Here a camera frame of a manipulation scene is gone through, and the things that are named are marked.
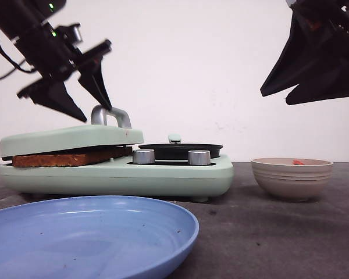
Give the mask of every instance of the gray table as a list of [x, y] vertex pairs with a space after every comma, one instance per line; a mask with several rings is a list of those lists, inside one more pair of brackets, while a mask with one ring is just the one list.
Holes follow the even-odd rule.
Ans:
[[[249, 163], [234, 168], [223, 196], [207, 203], [176, 199], [201, 229], [194, 250], [169, 278], [349, 279], [349, 163], [336, 163], [322, 195], [304, 203], [265, 194]], [[0, 209], [63, 197], [21, 194], [0, 179]]]

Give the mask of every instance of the robotic arm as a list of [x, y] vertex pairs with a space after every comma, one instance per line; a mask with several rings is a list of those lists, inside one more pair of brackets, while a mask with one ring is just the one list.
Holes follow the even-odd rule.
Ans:
[[64, 81], [74, 71], [81, 73], [79, 83], [107, 110], [112, 106], [101, 73], [104, 54], [111, 51], [106, 40], [86, 53], [76, 47], [81, 42], [79, 24], [53, 28], [47, 18], [64, 7], [66, 0], [0, 0], [0, 29], [33, 66], [24, 70], [1, 48], [15, 69], [26, 73], [38, 71], [41, 79], [22, 89], [19, 98], [58, 110], [87, 121], [85, 115], [68, 95]]
[[293, 10], [284, 50], [263, 96], [298, 85], [289, 105], [349, 96], [349, 0], [287, 0]]

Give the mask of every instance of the white wall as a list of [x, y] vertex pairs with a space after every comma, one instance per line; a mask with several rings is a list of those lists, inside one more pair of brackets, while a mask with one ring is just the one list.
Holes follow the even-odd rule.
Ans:
[[[179, 133], [185, 142], [223, 144], [233, 161], [293, 156], [349, 162], [349, 98], [287, 106], [287, 91], [261, 97], [290, 19], [284, 0], [69, 0], [50, 22], [80, 22], [83, 51], [105, 38], [113, 42], [102, 66], [106, 87], [147, 143]], [[0, 57], [0, 74], [8, 69]], [[78, 76], [66, 86], [90, 119], [97, 102]], [[17, 98], [37, 78], [16, 73], [0, 82], [0, 139], [81, 124]]]

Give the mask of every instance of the black pan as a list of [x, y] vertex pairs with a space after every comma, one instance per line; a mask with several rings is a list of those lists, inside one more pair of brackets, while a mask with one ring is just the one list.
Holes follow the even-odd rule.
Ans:
[[141, 149], [153, 149], [158, 160], [187, 160], [190, 150], [209, 150], [211, 159], [220, 156], [222, 145], [218, 144], [143, 144]]

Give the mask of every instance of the silver knob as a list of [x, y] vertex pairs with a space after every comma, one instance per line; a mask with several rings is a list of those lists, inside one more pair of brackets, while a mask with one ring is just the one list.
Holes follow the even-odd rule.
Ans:
[[153, 149], [137, 149], [133, 151], [134, 164], [153, 164], [155, 155]]
[[187, 163], [191, 166], [208, 166], [211, 164], [211, 153], [208, 150], [190, 150]]

